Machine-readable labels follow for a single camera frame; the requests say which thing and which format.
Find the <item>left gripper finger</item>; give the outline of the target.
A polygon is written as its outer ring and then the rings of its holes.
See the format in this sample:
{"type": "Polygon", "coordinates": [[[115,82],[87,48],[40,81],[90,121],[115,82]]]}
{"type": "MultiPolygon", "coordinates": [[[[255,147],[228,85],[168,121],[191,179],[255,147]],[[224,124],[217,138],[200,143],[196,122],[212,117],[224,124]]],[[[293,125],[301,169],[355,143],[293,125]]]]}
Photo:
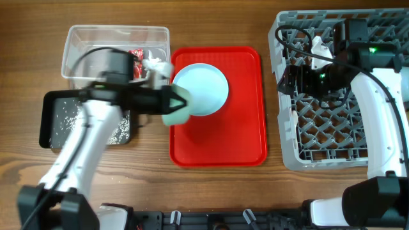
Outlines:
{"type": "Polygon", "coordinates": [[[186,104],[180,104],[180,105],[169,107],[168,114],[176,112],[176,111],[178,111],[178,110],[180,110],[180,109],[182,109],[182,108],[184,108],[186,106],[187,106],[186,104]]]}
{"type": "Polygon", "coordinates": [[[187,100],[183,97],[184,89],[176,86],[169,86],[169,103],[170,104],[187,104],[187,100]]]}

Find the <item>green bowl with rice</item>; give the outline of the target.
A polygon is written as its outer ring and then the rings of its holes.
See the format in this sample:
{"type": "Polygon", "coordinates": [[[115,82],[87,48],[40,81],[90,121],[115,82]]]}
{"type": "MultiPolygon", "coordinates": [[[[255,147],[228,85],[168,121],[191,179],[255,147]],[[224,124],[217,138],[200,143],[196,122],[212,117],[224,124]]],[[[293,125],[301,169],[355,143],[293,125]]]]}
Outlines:
{"type": "Polygon", "coordinates": [[[190,118],[191,95],[188,90],[176,84],[172,84],[170,87],[171,97],[169,105],[174,111],[162,115],[162,121],[166,126],[182,125],[190,118]]]}

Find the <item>white napkin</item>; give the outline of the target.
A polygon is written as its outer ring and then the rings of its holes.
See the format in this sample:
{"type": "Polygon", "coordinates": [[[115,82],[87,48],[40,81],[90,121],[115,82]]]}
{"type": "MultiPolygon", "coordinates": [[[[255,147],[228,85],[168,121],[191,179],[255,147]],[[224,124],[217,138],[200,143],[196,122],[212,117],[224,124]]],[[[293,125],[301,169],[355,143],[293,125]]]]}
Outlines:
{"type": "Polygon", "coordinates": [[[143,66],[146,69],[146,85],[148,88],[160,89],[162,86],[169,84],[174,69],[171,63],[144,59],[143,66]]]}

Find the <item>light blue plate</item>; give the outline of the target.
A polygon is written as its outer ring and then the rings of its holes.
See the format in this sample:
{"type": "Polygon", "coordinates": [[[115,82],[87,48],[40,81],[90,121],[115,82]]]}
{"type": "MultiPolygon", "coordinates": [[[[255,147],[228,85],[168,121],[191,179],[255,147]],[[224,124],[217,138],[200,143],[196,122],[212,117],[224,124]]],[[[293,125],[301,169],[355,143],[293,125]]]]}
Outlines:
{"type": "Polygon", "coordinates": [[[217,112],[229,95],[225,75],[206,63],[195,63],[182,68],[174,77],[173,84],[190,93],[190,114],[193,116],[208,116],[217,112]]]}

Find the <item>red snack wrapper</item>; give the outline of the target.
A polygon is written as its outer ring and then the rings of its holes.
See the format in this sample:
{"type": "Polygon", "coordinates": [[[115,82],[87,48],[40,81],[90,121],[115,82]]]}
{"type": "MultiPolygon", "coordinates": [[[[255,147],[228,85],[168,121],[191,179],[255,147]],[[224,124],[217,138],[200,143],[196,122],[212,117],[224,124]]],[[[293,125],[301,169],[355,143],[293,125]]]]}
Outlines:
{"type": "Polygon", "coordinates": [[[134,80],[140,79],[143,74],[142,60],[144,59],[144,51],[143,49],[133,49],[129,53],[134,56],[134,80]]]}

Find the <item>white plastic fork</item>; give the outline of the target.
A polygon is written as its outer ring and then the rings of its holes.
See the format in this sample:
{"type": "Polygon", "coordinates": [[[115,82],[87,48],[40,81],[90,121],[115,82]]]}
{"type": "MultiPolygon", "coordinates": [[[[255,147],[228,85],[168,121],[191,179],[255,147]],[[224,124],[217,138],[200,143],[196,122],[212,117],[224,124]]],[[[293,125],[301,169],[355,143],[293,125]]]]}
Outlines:
{"type": "Polygon", "coordinates": [[[292,126],[293,126],[294,130],[297,130],[297,125],[298,125],[298,113],[297,113],[297,111],[292,110],[291,119],[292,119],[292,126]]]}

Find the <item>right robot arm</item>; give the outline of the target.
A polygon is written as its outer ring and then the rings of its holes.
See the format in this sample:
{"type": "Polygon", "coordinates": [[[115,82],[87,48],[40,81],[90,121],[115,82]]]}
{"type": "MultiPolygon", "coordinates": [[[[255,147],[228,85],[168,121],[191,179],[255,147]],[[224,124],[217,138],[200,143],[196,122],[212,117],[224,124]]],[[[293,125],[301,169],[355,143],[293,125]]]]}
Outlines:
{"type": "Polygon", "coordinates": [[[315,99],[348,88],[360,109],[367,144],[367,180],[346,188],[341,197],[307,200],[304,226],[408,228],[408,123],[401,96],[402,64],[397,48],[373,43],[364,19],[334,26],[334,51],[322,54],[308,45],[310,65],[286,67],[277,84],[315,99]]]}

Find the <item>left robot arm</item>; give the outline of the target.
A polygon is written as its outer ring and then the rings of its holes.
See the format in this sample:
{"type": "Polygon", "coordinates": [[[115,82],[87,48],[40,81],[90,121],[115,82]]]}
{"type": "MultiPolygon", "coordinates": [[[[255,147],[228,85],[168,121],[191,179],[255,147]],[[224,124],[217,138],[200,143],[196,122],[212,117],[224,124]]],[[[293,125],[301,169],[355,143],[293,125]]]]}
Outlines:
{"type": "Polygon", "coordinates": [[[148,73],[134,80],[137,56],[108,47],[107,67],[77,91],[81,102],[75,128],[37,186],[23,186],[17,206],[22,229],[133,229],[130,206],[88,202],[91,181],[114,129],[126,111],[168,115],[188,106],[181,91],[163,85],[173,73],[169,62],[141,60],[148,73]]]}

